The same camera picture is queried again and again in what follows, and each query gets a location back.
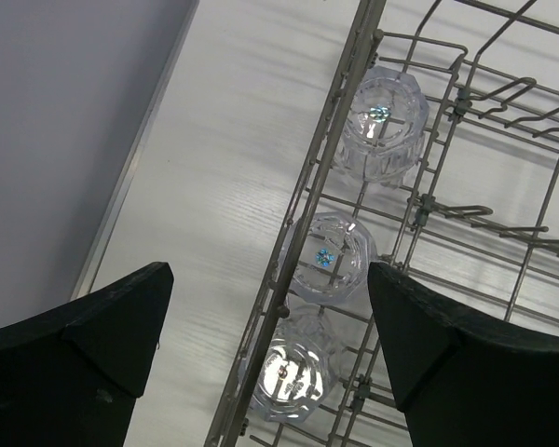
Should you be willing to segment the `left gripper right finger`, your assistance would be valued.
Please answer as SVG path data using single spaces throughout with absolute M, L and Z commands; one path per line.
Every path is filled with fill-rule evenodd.
M 368 290 L 415 446 L 559 446 L 559 336 L 494 318 L 372 263 Z

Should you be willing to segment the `clear glass cup back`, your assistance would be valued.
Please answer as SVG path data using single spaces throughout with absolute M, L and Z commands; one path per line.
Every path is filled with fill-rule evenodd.
M 357 86 L 334 166 L 357 181 L 396 188 L 419 161 L 429 106 L 416 79 L 383 66 Z

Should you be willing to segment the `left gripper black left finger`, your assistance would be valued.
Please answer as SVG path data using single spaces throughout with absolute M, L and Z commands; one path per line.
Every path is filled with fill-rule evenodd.
M 0 328 L 0 446 L 123 445 L 173 281 L 153 262 Z

